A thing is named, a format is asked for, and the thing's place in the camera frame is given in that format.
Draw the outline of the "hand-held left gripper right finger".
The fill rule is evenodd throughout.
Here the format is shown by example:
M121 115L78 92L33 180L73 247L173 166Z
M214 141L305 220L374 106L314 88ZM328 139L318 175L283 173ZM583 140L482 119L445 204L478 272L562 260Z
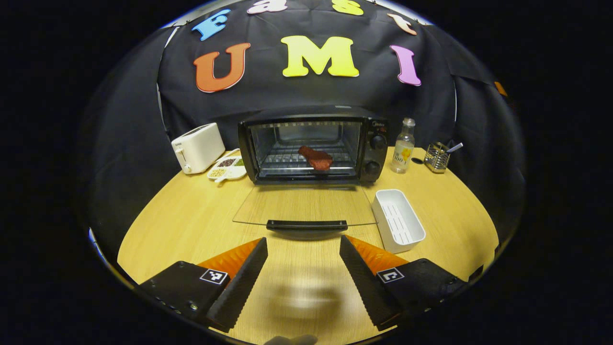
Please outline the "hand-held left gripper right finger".
M352 236L341 236L340 257L379 331L419 316L469 287L427 258L410 262Z

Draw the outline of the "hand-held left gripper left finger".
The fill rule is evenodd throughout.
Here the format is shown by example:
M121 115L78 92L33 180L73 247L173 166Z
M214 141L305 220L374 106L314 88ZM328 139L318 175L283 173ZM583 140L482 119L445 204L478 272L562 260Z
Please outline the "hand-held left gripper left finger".
M262 237L200 264L177 261L139 288L180 316L227 333L235 327L267 257Z

